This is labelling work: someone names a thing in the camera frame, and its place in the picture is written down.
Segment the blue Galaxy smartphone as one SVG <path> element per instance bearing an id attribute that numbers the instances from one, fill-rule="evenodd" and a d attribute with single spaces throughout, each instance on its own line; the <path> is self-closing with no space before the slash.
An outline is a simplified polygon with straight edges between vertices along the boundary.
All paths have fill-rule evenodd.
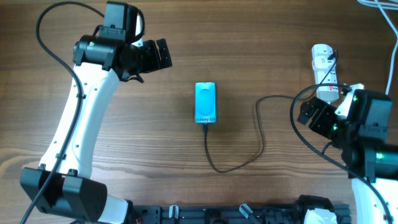
<path id="1" fill-rule="evenodd" d="M 197 82 L 195 84 L 195 122 L 198 124 L 216 123 L 216 84 Z"/>

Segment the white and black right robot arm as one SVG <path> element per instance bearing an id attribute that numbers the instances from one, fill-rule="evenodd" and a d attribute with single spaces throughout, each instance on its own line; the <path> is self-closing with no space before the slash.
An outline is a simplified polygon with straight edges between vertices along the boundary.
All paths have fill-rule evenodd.
<path id="1" fill-rule="evenodd" d="M 345 91 L 348 113 L 313 97 L 297 121 L 341 150 L 354 193 L 358 223 L 397 223 L 397 146 L 386 143 L 391 99 L 371 90 Z"/>

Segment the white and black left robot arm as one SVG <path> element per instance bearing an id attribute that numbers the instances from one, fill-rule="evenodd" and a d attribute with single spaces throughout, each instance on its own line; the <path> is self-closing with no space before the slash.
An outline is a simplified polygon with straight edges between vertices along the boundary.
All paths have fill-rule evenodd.
<path id="1" fill-rule="evenodd" d="M 172 66 L 164 39 L 143 40 L 144 15 L 109 1 L 103 23 L 73 48 L 72 85 L 57 131 L 39 166 L 25 168 L 21 187 L 30 209 L 75 223 L 142 223 L 130 200 L 114 197 L 91 178 L 93 152 L 104 114 L 121 82 Z"/>

